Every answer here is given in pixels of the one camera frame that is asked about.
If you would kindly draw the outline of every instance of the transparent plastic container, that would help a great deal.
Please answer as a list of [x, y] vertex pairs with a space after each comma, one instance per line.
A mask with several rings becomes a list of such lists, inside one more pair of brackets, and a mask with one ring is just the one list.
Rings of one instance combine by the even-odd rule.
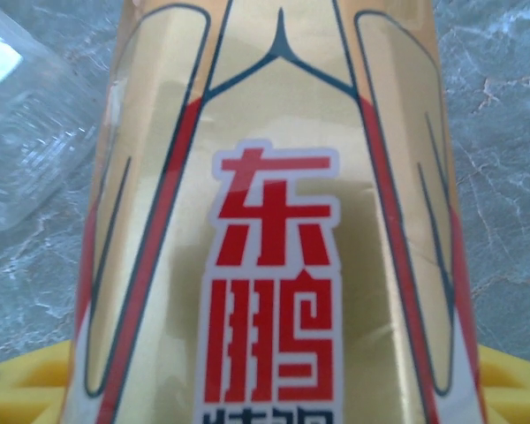
[[0, 231], [34, 212], [95, 144], [102, 101], [0, 11]]

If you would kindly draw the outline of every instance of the brand logo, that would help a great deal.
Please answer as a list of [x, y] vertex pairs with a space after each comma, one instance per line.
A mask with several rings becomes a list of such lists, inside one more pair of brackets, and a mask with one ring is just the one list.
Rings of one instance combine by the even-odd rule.
[[216, 154], [194, 424], [342, 422], [339, 201], [297, 194], [337, 172], [331, 149]]

